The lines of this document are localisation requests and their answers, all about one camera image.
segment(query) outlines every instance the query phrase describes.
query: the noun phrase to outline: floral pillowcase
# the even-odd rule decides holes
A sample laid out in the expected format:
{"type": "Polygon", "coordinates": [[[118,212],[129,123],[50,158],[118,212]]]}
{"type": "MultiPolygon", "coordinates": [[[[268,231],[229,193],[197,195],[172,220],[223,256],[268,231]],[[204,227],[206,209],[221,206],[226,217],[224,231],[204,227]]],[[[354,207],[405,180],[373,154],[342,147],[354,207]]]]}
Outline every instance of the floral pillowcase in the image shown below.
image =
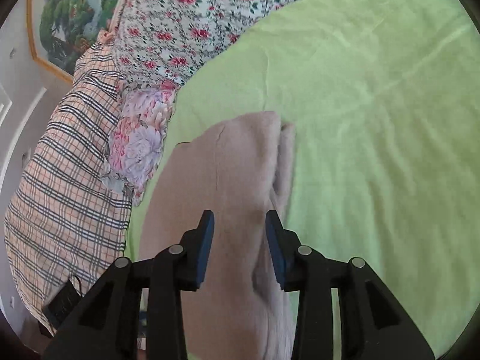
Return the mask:
{"type": "Polygon", "coordinates": [[[142,201],[146,183],[162,158],[178,88],[164,80],[158,86],[135,88],[121,96],[125,102],[105,148],[100,179],[109,190],[130,197],[134,206],[142,201]]]}

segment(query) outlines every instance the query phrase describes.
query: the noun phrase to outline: pink towel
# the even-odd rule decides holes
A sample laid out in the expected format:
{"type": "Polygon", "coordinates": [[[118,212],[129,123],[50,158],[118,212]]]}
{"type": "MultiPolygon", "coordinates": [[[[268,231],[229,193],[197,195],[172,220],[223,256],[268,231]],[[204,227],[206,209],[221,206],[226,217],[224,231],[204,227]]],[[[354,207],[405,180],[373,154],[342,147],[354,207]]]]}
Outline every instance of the pink towel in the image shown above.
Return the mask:
{"type": "Polygon", "coordinates": [[[205,209],[215,233],[205,282],[182,292],[190,353],[202,360],[290,359],[294,324],[275,280],[265,214],[290,196],[294,128],[275,112],[219,123],[173,151],[143,225],[140,258],[195,228],[205,209]]]}

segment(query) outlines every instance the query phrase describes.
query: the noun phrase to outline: painting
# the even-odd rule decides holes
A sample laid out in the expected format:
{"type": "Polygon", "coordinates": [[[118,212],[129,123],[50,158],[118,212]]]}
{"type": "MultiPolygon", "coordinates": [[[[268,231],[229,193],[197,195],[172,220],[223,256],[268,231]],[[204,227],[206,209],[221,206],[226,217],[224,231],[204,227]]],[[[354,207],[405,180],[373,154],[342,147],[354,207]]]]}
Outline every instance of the painting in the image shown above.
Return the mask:
{"type": "Polygon", "coordinates": [[[27,0],[32,57],[66,81],[75,62],[110,26],[119,0],[27,0]]]}

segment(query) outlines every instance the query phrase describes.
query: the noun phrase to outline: black cable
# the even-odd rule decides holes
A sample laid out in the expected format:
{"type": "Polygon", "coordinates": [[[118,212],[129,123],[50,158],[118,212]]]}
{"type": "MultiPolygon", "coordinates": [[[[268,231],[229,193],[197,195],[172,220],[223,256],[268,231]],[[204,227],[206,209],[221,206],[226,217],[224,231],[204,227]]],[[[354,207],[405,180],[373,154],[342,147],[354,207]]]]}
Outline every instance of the black cable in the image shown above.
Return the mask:
{"type": "Polygon", "coordinates": [[[78,281],[78,287],[80,288],[80,296],[83,297],[83,293],[82,293],[82,282],[80,281],[80,279],[78,278],[78,276],[75,275],[75,274],[72,274],[70,277],[77,279],[77,281],[78,281]]]}

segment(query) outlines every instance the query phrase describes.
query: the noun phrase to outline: bed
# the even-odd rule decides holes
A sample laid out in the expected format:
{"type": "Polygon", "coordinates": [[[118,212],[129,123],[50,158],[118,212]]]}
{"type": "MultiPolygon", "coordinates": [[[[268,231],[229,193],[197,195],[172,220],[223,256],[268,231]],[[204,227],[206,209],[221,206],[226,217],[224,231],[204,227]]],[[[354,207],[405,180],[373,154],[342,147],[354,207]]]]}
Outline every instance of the bed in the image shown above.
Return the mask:
{"type": "Polygon", "coordinates": [[[138,255],[177,143],[275,110],[297,129],[286,227],[326,257],[363,256],[436,357],[457,342],[446,358],[466,358],[479,334],[466,326],[480,303],[480,38],[475,1],[460,1],[466,11],[459,0],[300,0],[259,21],[179,91],[125,255],[138,255]]]}

